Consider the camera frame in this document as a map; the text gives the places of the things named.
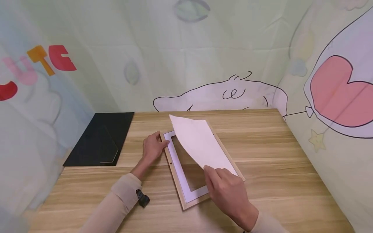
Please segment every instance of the red letter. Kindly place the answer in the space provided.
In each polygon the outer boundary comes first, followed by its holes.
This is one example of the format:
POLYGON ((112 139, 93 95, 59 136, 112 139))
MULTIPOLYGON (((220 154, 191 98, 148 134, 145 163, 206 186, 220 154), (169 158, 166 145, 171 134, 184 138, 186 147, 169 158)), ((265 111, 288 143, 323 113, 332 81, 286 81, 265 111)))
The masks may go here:
POLYGON ((69 54, 63 45, 49 46, 50 61, 59 70, 73 71, 76 67, 68 57, 62 57, 62 54, 69 54))
POLYGON ((47 53, 41 45, 27 51, 27 55, 30 57, 32 62, 40 62, 49 76, 54 75, 54 71, 44 59, 47 56, 47 53))
POLYGON ((12 98, 18 91, 17 85, 10 81, 5 85, 0 85, 0 101, 12 98))
POLYGON ((3 58, 3 62, 10 69, 13 75, 24 85, 31 86, 38 80, 38 75, 33 69, 31 63, 27 60, 27 57, 20 57, 21 62, 26 67, 27 71, 23 72, 16 63, 10 58, 3 58))

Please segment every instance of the wristwatch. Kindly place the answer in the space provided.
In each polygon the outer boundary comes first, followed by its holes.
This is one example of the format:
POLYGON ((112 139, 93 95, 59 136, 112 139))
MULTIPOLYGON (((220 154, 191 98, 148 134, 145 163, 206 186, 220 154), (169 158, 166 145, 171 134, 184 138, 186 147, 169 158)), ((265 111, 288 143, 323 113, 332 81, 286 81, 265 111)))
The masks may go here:
POLYGON ((137 198, 139 199, 140 206, 144 207, 147 206, 150 202, 150 198, 147 195, 144 195, 140 189, 136 190, 137 198))

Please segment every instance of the beige sleeve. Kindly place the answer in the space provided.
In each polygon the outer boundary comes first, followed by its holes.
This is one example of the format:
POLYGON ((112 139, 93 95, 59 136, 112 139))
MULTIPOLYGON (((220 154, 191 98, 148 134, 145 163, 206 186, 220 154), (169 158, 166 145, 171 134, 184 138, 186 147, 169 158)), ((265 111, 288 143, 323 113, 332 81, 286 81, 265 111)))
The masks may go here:
POLYGON ((272 216, 259 212, 257 222, 249 233, 289 233, 272 216))
POLYGON ((141 189, 141 181, 132 173, 122 176, 102 200, 81 233, 115 233, 124 217, 138 201, 136 190, 141 189))

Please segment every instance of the fabric backdrop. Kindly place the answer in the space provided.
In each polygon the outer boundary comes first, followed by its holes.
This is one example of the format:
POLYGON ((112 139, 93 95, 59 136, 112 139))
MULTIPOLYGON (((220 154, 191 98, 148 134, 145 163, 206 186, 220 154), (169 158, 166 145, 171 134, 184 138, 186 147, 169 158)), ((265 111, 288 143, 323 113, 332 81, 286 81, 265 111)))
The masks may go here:
POLYGON ((372 6, 2 1, 0 84, 10 84, 0 86, 0 173, 16 185, 0 178, 9 190, 0 192, 0 226, 45 199, 94 112, 277 108, 354 229, 370 232, 372 6), (15 150, 20 137, 32 140, 15 150))

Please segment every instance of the wooden tabletop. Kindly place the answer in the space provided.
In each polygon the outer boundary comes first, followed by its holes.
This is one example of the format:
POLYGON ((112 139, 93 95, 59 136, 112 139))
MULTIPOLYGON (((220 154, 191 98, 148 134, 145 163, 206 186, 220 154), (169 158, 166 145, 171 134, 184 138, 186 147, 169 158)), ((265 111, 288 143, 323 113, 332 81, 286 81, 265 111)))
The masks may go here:
MULTIPOLYGON (((141 158, 143 139, 158 130, 172 131, 168 114, 135 113, 116 167, 66 167, 33 218, 30 232, 78 232, 110 187, 141 158)), ((172 114, 209 121, 246 178, 250 201, 288 231, 353 232, 277 110, 172 114)), ((185 173, 201 174, 192 160, 183 161, 185 173)), ((118 232, 242 233, 211 200, 182 211, 164 154, 142 186, 149 205, 136 205, 118 232)))

